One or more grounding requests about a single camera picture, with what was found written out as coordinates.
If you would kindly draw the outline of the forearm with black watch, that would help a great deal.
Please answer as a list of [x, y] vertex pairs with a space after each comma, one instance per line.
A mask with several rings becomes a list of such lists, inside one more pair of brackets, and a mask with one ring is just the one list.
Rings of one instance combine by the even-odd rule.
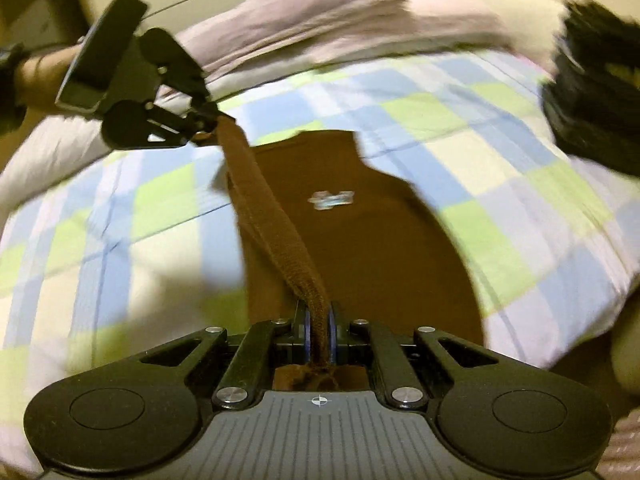
[[59, 115], [56, 98], [80, 44], [30, 52], [21, 44], [1, 49], [1, 134], [21, 127], [28, 112]]

